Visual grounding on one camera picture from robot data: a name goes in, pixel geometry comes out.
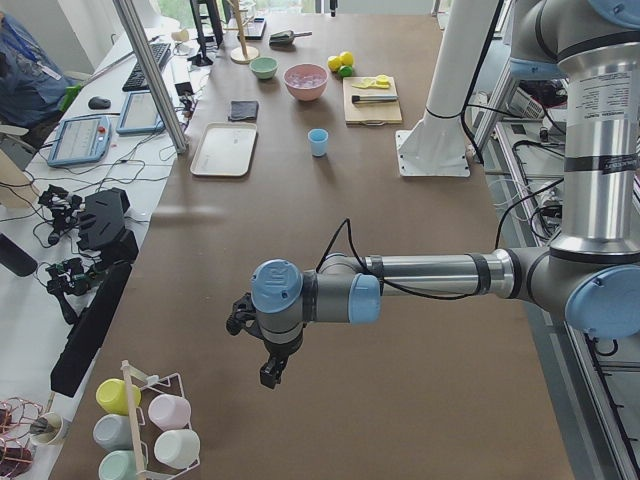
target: blue joint cap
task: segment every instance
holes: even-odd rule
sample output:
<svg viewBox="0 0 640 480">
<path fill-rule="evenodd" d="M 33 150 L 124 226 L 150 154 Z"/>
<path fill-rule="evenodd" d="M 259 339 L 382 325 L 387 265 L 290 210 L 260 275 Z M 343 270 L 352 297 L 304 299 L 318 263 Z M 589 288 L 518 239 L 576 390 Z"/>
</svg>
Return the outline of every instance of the blue joint cap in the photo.
<svg viewBox="0 0 640 480">
<path fill-rule="evenodd" d="M 349 323 L 372 323 L 380 316 L 380 283 L 359 273 L 349 290 Z"/>
<path fill-rule="evenodd" d="M 640 30 L 640 2 L 638 0 L 589 0 L 602 18 L 615 25 Z"/>
<path fill-rule="evenodd" d="M 554 80 L 567 76 L 555 63 L 534 62 L 519 58 L 511 58 L 509 68 L 513 78 L 518 80 Z"/>
<path fill-rule="evenodd" d="M 640 331 L 640 267 L 620 265 L 591 276 L 569 297 L 565 318 L 595 338 L 613 340 Z"/>
<path fill-rule="evenodd" d="M 302 292 L 302 273 L 293 263 L 264 262 L 251 277 L 251 300 L 264 313 L 278 313 L 293 305 Z"/>
</svg>

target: bowl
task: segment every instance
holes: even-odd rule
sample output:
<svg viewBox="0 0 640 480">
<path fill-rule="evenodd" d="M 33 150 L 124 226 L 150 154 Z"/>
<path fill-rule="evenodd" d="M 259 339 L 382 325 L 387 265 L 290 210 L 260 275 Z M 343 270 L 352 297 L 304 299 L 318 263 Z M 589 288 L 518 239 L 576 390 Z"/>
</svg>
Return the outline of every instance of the bowl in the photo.
<svg viewBox="0 0 640 480">
<path fill-rule="evenodd" d="M 309 102 L 324 93 L 328 77 L 324 67 L 312 63 L 301 63 L 284 72 L 284 84 L 294 98 Z"/>
<path fill-rule="evenodd" d="M 276 74 L 278 61 L 271 57 L 258 57 L 249 64 L 249 68 L 260 80 L 269 80 Z"/>
</svg>

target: person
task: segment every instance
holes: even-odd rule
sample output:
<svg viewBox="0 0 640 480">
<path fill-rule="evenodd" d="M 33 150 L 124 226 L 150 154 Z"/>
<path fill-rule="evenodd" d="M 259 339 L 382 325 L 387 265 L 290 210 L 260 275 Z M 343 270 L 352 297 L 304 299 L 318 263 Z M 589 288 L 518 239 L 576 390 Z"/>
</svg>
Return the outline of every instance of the person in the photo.
<svg viewBox="0 0 640 480">
<path fill-rule="evenodd" d="M 71 85 L 24 26 L 0 12 L 0 117 L 29 129 L 23 140 L 40 148 L 62 116 L 59 104 Z"/>
</svg>

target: wooden cutting board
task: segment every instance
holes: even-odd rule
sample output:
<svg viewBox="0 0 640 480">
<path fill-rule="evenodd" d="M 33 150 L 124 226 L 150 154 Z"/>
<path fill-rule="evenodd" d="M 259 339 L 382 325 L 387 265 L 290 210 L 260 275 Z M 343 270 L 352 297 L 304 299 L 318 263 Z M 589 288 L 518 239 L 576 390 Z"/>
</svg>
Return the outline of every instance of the wooden cutting board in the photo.
<svg viewBox="0 0 640 480">
<path fill-rule="evenodd" d="M 347 125 L 380 125 L 386 123 L 402 123 L 400 101 L 381 103 L 351 103 L 351 95 L 397 95 L 396 82 L 389 77 L 388 89 L 356 88 L 354 83 L 359 83 L 367 77 L 346 77 L 342 79 L 342 93 L 344 96 L 344 118 Z"/>
</svg>

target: green bowl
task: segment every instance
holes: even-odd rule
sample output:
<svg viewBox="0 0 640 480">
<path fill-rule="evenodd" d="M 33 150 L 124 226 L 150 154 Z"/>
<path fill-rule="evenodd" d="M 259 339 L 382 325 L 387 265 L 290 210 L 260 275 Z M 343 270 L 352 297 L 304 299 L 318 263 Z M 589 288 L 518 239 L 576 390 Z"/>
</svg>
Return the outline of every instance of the green bowl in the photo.
<svg viewBox="0 0 640 480">
<path fill-rule="evenodd" d="M 249 64 L 249 68 L 260 80 L 273 78 L 278 69 L 278 62 L 271 57 L 258 57 Z"/>
</svg>

